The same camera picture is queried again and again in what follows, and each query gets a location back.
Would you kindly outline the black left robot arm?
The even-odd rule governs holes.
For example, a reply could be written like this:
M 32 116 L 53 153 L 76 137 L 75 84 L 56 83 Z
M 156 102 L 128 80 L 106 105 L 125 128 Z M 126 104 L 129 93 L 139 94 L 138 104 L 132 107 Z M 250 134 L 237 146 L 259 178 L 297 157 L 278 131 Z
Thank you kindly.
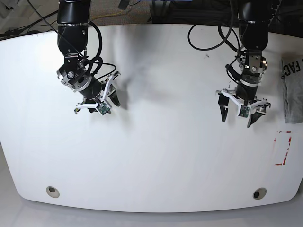
M 228 105 L 232 101 L 237 106 L 237 116 L 247 118 L 247 126 L 250 127 L 266 115 L 267 108 L 271 106 L 266 99 L 256 97 L 267 69 L 262 52 L 268 44 L 268 3 L 265 0 L 239 0 L 237 6 L 239 37 L 244 47 L 243 51 L 237 51 L 236 57 L 241 72 L 227 64 L 227 74 L 235 80 L 237 87 L 233 90 L 217 90 L 216 93 L 222 122 L 227 118 Z

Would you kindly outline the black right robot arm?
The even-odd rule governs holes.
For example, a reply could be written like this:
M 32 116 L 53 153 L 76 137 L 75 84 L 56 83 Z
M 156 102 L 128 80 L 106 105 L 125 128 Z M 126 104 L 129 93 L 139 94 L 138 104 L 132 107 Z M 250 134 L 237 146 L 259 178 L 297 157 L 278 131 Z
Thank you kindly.
M 120 106 L 113 81 L 120 75 L 116 70 L 96 78 L 105 64 L 101 58 L 102 35 L 99 28 L 90 21 L 89 0 L 61 0 L 57 15 L 57 45 L 64 56 L 64 64 L 58 69 L 60 82 L 73 92 L 79 92 L 83 101 L 76 104 L 74 112 L 82 109 L 100 115 L 111 113 L 113 105 Z M 98 35 L 96 55 L 87 56 L 88 28 L 92 26 Z

